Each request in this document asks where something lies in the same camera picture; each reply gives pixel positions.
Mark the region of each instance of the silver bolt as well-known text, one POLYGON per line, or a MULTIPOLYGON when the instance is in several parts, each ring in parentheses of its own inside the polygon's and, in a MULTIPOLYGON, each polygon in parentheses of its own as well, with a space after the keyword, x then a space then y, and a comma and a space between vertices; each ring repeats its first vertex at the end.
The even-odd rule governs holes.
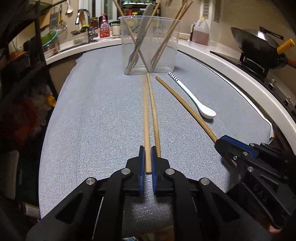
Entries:
POLYGON ((168 168, 168 169, 165 170, 165 173, 168 174, 168 175, 173 175, 175 173, 175 170, 171 169, 171 168, 168 168))
POLYGON ((207 178, 203 178, 203 179, 201 179, 200 182, 201 182, 203 185, 209 185, 209 184, 210 184, 210 180, 207 179, 207 178))
POLYGON ((86 180, 87 185, 93 185, 95 182, 96 182, 96 180, 92 177, 90 177, 86 180))
POLYGON ((129 168, 123 168, 121 170, 121 173, 124 174, 124 175, 127 175, 127 174, 130 174, 131 173, 131 170, 129 168))

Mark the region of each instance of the white countertop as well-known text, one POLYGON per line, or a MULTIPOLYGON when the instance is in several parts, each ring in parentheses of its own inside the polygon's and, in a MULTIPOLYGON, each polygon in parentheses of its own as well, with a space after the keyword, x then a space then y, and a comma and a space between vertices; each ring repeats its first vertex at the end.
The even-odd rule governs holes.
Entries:
MULTIPOLYGON (((71 46, 82 43, 82 41, 85 42, 85 40, 87 40, 87 37, 81 38, 80 41, 75 40, 61 45, 60 48, 62 52, 47 58, 46 63, 51 64, 77 53, 121 44, 120 38, 114 39, 111 37, 68 49, 71 46)), ((209 46, 204 46, 185 40, 179 40, 178 50, 211 66, 248 93, 248 95, 250 95, 278 125, 289 142, 293 152, 296 154, 296 142, 294 141, 296 140, 296 123, 281 103, 279 103, 279 101, 267 89, 247 73, 228 61, 210 53, 210 51, 215 51, 239 59, 240 52, 219 43, 210 42, 209 46)))

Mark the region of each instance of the plastic jug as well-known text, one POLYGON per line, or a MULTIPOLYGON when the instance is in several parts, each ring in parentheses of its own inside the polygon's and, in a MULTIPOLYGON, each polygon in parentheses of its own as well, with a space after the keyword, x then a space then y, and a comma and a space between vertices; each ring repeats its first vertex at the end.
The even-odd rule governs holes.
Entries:
POLYGON ((193 32, 192 32, 192 42, 197 44, 208 45, 210 29, 205 21, 205 18, 202 17, 197 23, 193 24, 193 32))

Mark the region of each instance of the pink liquid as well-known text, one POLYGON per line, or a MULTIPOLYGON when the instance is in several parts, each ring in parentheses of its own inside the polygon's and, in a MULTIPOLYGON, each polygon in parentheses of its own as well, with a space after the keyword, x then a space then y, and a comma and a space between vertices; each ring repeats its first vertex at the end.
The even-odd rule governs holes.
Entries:
POLYGON ((201 31, 193 30, 192 42, 197 43, 197 44, 208 45, 209 34, 206 34, 201 31))

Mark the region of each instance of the red dish soap bottle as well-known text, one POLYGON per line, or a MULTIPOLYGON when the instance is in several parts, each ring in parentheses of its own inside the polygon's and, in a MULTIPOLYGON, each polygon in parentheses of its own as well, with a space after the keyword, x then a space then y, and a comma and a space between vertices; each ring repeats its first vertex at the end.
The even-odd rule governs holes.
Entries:
POLYGON ((103 17, 100 22, 100 38, 110 37, 109 23, 105 15, 106 13, 103 13, 103 17))

